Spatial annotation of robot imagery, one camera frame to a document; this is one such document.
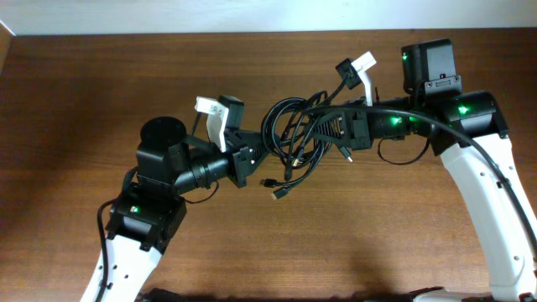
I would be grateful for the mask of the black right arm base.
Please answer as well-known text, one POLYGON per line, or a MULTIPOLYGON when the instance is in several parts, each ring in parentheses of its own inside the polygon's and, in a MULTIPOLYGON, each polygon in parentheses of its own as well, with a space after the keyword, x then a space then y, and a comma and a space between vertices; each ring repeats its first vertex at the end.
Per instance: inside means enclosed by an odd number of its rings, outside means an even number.
POLYGON ((462 293, 433 287, 409 293, 412 302, 488 302, 494 301, 489 293, 462 293))

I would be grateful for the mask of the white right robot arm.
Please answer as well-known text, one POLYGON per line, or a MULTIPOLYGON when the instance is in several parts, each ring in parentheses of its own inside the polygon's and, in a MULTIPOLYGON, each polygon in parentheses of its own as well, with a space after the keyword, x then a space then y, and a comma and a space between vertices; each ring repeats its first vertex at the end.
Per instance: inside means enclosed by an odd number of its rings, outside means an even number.
POLYGON ((535 300, 536 217, 496 99, 487 91, 462 90, 449 39, 406 45, 401 59, 405 97, 379 102, 367 86, 358 102, 311 108, 316 138, 358 150, 420 135, 455 181, 486 259, 489 290, 439 287, 411 293, 408 300, 535 300))

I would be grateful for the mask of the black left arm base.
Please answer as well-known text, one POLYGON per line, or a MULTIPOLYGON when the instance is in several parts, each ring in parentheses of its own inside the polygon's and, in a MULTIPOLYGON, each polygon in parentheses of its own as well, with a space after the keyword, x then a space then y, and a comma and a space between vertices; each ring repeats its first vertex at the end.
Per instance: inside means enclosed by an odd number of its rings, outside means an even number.
POLYGON ((165 290, 165 289, 151 289, 148 293, 139 294, 135 299, 136 302, 188 302, 188 299, 184 298, 180 294, 165 290))

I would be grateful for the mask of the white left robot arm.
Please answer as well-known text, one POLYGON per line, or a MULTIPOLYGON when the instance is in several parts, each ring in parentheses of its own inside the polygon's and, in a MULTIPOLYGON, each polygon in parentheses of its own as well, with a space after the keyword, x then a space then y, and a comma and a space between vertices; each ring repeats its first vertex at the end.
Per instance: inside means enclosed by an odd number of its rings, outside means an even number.
POLYGON ((259 132, 227 129, 228 150, 221 151, 174 117, 149 120, 140 138, 137 166, 118 197, 104 203, 108 222, 97 223, 102 250, 84 301, 134 301, 185 218, 184 195, 217 190, 223 178, 242 188, 268 154, 259 132))

